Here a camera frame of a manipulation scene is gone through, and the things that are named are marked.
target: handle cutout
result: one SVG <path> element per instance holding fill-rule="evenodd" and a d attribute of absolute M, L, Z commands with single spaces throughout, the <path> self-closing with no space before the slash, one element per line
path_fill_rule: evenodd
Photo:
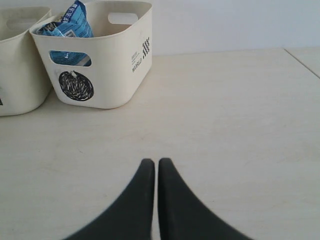
<path fill-rule="evenodd" d="M 73 51 L 50 51 L 50 58 L 55 64 L 89 67 L 91 66 L 91 58 L 84 52 Z"/>
<path fill-rule="evenodd" d="M 38 20 L 36 18 L 16 18 L 9 19 L 6 22 L 6 26 L 8 29 L 12 31 L 21 31 L 24 32 L 28 30 L 33 24 L 35 24 Z"/>
<path fill-rule="evenodd" d="M 138 21 L 138 15 L 135 13 L 110 12 L 108 20 L 111 24 L 132 25 Z"/>

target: white wall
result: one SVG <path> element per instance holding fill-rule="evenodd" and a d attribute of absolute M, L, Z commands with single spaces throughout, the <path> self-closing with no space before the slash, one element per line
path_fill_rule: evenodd
<path fill-rule="evenodd" d="M 151 0 L 154 54 L 320 46 L 320 0 Z M 73 0 L 0 0 L 0 7 Z"/>

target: white plastic basket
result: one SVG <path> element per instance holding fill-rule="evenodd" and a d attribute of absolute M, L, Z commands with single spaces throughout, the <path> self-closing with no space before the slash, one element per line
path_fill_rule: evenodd
<path fill-rule="evenodd" d="M 46 99 L 52 85 L 29 28 L 50 16 L 48 7 L 0 9 L 0 116 L 30 112 Z"/>
<path fill-rule="evenodd" d="M 132 98 L 151 68 L 152 5 L 136 1 L 98 1 L 85 6 L 92 38 L 35 34 L 42 25 L 55 21 L 61 14 L 33 26 L 30 32 L 62 102 L 101 109 L 117 108 Z M 112 24 L 110 13 L 136 14 L 138 20 L 132 25 Z M 50 51 L 85 53 L 92 64 L 56 64 L 50 58 Z M 61 86 L 66 74 L 75 84 L 70 88 L 75 91 L 76 99 Z M 83 86 L 90 93 L 81 98 Z"/>

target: blue snack bag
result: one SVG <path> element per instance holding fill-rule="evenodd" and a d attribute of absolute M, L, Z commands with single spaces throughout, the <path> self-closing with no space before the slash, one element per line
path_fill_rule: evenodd
<path fill-rule="evenodd" d="M 47 23 L 36 32 L 39 35 L 67 37 L 67 38 L 93 38 L 94 34 L 87 22 L 86 6 L 76 0 L 69 7 L 59 21 Z M 56 64 L 72 66 L 90 66 L 90 57 L 81 52 L 51 51 L 51 59 Z"/>

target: black circular logo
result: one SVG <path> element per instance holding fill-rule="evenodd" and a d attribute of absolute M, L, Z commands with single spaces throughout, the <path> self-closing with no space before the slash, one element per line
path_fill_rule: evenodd
<path fill-rule="evenodd" d="M 62 92 L 72 100 L 87 101 L 94 95 L 94 87 L 87 77 L 76 71 L 64 71 L 59 76 Z"/>

